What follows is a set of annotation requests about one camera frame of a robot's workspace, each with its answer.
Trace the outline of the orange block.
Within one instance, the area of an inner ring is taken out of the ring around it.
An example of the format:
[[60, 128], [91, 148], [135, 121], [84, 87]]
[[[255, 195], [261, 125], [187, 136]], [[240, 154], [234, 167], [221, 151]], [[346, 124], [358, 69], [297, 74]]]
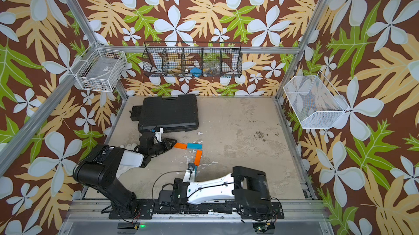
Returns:
[[195, 166], [199, 166], [200, 165], [202, 155], [203, 155], [203, 151], [202, 150], [196, 151], [195, 159], [194, 159], [194, 165]]
[[186, 150], [187, 149], [187, 144], [177, 142], [174, 145], [174, 148]]

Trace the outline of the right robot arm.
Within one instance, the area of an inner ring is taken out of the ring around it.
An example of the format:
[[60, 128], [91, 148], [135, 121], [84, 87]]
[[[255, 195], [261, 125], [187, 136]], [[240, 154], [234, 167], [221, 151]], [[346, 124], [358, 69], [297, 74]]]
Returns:
[[158, 204], [170, 213], [237, 212], [243, 219], [266, 221], [276, 214], [263, 171], [235, 166], [226, 176], [196, 181], [197, 166], [190, 164], [184, 177], [162, 186]]

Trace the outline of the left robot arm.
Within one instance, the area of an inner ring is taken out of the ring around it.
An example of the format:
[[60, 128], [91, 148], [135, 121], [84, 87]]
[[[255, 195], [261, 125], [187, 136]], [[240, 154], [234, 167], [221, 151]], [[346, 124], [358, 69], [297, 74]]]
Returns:
[[99, 191], [111, 201], [111, 206], [122, 218], [133, 218], [140, 212], [135, 193], [118, 179], [120, 167], [144, 168], [152, 158], [168, 152], [177, 140], [158, 141], [154, 134], [145, 134], [132, 150], [97, 144], [86, 158], [76, 164], [72, 177], [80, 184]]

